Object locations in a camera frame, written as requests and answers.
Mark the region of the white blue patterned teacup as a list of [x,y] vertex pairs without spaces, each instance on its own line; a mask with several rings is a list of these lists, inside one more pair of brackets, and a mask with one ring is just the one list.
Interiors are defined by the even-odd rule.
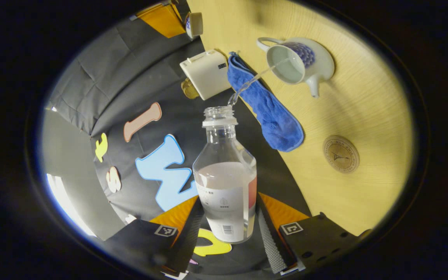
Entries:
[[313,98],[320,96],[320,83],[334,74],[331,54],[312,39],[259,37],[256,45],[266,53],[267,64],[277,78],[290,85],[306,83]]

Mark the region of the clear plastic water bottle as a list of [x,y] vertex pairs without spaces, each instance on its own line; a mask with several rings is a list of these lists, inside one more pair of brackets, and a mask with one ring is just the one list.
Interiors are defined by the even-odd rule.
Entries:
[[210,230],[224,243],[243,243],[254,232],[257,161],[238,141],[232,106],[209,107],[206,144],[192,165]]

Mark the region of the round wooden coaster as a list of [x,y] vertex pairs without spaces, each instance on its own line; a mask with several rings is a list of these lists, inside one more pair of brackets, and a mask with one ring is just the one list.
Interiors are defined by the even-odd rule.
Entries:
[[359,151],[348,139],[330,135],[322,145],[327,163],[336,171],[350,174],[357,170],[361,162]]

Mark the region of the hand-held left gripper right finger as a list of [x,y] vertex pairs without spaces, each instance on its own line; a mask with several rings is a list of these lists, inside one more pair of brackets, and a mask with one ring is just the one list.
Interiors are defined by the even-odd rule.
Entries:
[[371,233],[355,235],[324,213],[309,217],[263,193],[257,194],[257,218],[273,273],[313,272],[354,250]]

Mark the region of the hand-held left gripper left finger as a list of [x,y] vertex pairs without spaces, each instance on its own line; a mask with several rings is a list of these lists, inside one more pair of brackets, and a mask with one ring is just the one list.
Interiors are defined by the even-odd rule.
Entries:
[[120,262],[152,278],[185,273],[198,239],[203,206],[190,198],[150,221],[135,219],[107,239]]

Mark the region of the white toaster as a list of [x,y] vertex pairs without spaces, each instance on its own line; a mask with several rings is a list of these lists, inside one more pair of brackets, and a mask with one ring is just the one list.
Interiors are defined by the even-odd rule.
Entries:
[[215,49],[187,58],[179,65],[202,100],[231,88],[226,57]]

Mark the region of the blue towel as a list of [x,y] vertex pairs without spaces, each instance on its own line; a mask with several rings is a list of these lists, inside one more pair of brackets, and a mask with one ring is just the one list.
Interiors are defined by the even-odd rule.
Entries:
[[272,68],[256,72],[236,52],[230,52],[227,61],[227,79],[235,90],[228,105],[235,105],[239,98],[245,101],[256,114],[262,134],[273,149],[290,152],[300,147],[305,137],[300,123],[261,80]]

